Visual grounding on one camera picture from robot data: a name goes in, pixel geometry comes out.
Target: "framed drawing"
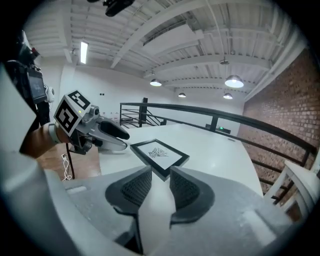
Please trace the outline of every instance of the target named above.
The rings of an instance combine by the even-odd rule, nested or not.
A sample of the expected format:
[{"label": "framed drawing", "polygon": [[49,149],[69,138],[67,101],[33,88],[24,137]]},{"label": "framed drawing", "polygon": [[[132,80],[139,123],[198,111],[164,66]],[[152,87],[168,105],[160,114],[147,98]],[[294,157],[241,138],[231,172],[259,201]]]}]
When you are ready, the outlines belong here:
[{"label": "framed drawing", "polygon": [[157,139],[132,144],[130,148],[163,181],[169,178],[171,166],[182,166],[189,159],[189,155]]}]

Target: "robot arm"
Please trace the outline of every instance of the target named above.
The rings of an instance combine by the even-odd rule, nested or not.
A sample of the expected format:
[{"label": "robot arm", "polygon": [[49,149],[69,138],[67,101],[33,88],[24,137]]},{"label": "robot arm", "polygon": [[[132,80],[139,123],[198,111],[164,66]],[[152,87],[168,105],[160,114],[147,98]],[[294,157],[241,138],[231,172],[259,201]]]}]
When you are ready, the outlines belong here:
[{"label": "robot arm", "polygon": [[64,95],[54,119],[69,136],[74,153],[85,155],[92,145],[105,150],[122,151],[130,135],[120,125],[101,116],[99,107],[92,105],[78,90]]}]

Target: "red brick wall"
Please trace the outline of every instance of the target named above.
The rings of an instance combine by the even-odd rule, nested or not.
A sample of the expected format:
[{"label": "red brick wall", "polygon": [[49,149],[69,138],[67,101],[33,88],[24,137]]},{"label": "red brick wall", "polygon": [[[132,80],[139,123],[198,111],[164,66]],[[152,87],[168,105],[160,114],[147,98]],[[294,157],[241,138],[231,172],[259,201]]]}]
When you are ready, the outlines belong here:
[{"label": "red brick wall", "polygon": [[[279,127],[319,147],[320,74],[310,51],[305,49],[271,84],[248,100],[243,115]],[[246,125],[240,126],[238,136],[299,160],[305,152],[277,136]],[[281,170],[284,168],[284,158],[247,144],[244,146],[252,159]],[[308,169],[313,161],[314,157],[309,157]],[[258,176],[266,180],[275,181],[279,176],[279,173],[258,165],[255,169]],[[270,187],[261,185],[264,192]]]}]

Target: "black railing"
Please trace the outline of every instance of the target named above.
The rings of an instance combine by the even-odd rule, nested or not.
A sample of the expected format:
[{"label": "black railing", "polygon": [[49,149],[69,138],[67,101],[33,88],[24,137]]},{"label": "black railing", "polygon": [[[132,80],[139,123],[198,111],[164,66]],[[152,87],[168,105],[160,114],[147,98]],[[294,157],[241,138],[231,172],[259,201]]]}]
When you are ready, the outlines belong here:
[{"label": "black railing", "polygon": [[[123,106],[139,107],[139,109],[123,108]],[[179,121],[179,120],[174,120],[171,118],[166,118],[163,116],[153,115],[149,110],[147,110],[147,107],[176,110],[176,111],[184,111],[184,112],[190,112],[190,113],[211,116],[212,117],[211,125],[210,125],[210,128],[206,128],[206,127],[203,127],[200,125],[196,125],[196,124],[192,124],[192,123],[188,123],[188,122],[184,122],[184,121]],[[227,134],[224,132],[220,132],[220,131],[216,130],[217,122],[218,122],[219,118],[230,120],[233,122],[237,122],[237,123],[240,123],[243,125],[257,128],[259,130],[265,131],[265,132],[270,133],[272,135],[276,135],[276,136],[278,136],[286,141],[289,141],[289,142],[301,147],[302,149],[304,149],[305,150],[304,156],[301,160],[295,159],[289,155],[286,155],[285,153],[282,153],[280,151],[277,151],[272,148],[266,147],[264,145],[258,144],[256,142],[253,142],[253,141],[250,141],[247,139],[243,139],[243,138],[240,138],[237,136],[233,136],[233,135],[230,135],[230,134]],[[213,133],[217,133],[217,134],[220,134],[220,135],[223,135],[223,136],[235,139],[235,140],[239,140],[243,143],[246,143],[246,144],[252,145],[254,147],[263,149],[265,151],[271,152],[271,153],[276,154],[280,157],[288,159],[288,160],[290,160],[290,161],[292,161],[302,167],[304,167],[306,165],[309,154],[316,155],[316,153],[317,153],[317,148],[315,146],[313,146],[310,143],[304,141],[303,139],[301,139],[301,138],[299,138],[299,137],[297,137],[297,136],[295,136],[285,130],[282,130],[278,127],[275,127],[271,124],[268,124],[266,122],[262,122],[262,121],[259,121],[259,120],[256,120],[256,119],[253,119],[250,117],[246,117],[243,115],[232,114],[232,113],[228,113],[228,112],[224,112],[224,111],[220,111],[220,110],[215,110],[215,109],[204,108],[204,107],[175,105],[175,104],[158,104],[158,103],[134,103],[134,102],[133,103],[120,103],[120,125],[123,125],[123,126],[129,128],[128,126],[126,126],[127,123],[131,124],[131,122],[128,121],[128,119],[137,121],[138,125],[133,125],[133,123],[132,123],[132,125],[134,127],[142,127],[143,124],[146,124],[149,126],[166,125],[167,121],[196,127],[196,128],[210,131]],[[267,168],[271,171],[274,171],[277,173],[282,172],[282,170],[280,170],[276,167],[273,167],[271,165],[265,164],[263,162],[260,162],[260,161],[254,160],[254,159],[251,159],[251,161],[253,164],[262,166],[262,167]],[[268,184],[268,185],[273,185],[273,182],[269,181],[269,180],[265,180],[265,179],[260,178],[259,181],[262,183]],[[279,197],[276,197],[276,196],[273,197],[275,199],[274,204],[277,204],[280,200],[282,200],[284,198],[284,196],[287,194],[287,192],[292,188],[293,184],[294,183],[291,181],[288,184],[288,186],[281,186],[281,189],[283,191],[281,192]]]}]

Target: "fluorescent light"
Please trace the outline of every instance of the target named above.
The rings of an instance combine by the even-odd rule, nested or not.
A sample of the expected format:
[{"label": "fluorescent light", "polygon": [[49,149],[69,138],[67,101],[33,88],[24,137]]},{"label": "fluorescent light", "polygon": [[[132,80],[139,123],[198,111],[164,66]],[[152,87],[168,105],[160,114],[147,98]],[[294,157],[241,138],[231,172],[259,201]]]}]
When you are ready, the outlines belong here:
[{"label": "fluorescent light", "polygon": [[160,83],[157,79],[152,79],[150,82],[150,85],[152,86],[162,86],[162,83]]},{"label": "fluorescent light", "polygon": [[226,86],[240,88],[244,86],[244,82],[238,75],[230,75],[224,82]]},{"label": "fluorescent light", "polygon": [[223,97],[225,99],[227,99],[227,100],[232,100],[233,99],[233,97],[232,97],[232,95],[230,93],[226,93],[225,95],[223,95]]},{"label": "fluorescent light", "polygon": [[87,50],[88,50],[88,44],[86,42],[81,42],[81,46],[80,46],[80,62],[83,63],[83,64],[86,64]]}]

